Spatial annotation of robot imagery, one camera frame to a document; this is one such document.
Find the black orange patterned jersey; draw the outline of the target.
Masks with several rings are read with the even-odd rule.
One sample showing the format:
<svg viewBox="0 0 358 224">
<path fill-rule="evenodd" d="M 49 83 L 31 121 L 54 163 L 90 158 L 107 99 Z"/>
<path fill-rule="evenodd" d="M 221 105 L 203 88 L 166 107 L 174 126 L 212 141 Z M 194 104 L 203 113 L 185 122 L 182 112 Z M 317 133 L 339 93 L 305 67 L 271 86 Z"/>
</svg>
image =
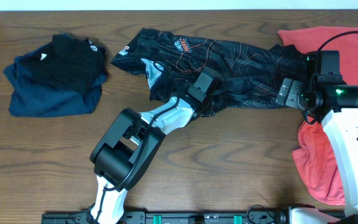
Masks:
<svg viewBox="0 0 358 224">
<path fill-rule="evenodd" d="M 267 50 L 155 29 L 141 29 L 111 64 L 143 75 L 150 99 L 161 102 L 183 94 L 205 68 L 211 68 L 220 79 L 214 100 L 228 108 L 279 108 L 276 98 L 283 80 L 306 76 L 306 57 L 294 45 L 277 44 Z"/>
</svg>

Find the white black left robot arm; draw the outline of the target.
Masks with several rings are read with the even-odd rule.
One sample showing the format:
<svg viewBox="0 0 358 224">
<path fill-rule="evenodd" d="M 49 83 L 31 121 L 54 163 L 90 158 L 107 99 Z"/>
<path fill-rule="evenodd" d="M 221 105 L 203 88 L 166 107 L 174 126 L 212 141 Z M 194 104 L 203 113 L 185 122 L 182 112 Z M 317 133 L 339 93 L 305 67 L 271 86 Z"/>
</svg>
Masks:
<svg viewBox="0 0 358 224">
<path fill-rule="evenodd" d="M 166 135 L 225 106 L 217 91 L 186 92 L 150 111 L 122 110 L 90 155 L 98 181 L 90 223 L 117 223 L 127 192 L 145 174 Z"/>
</svg>

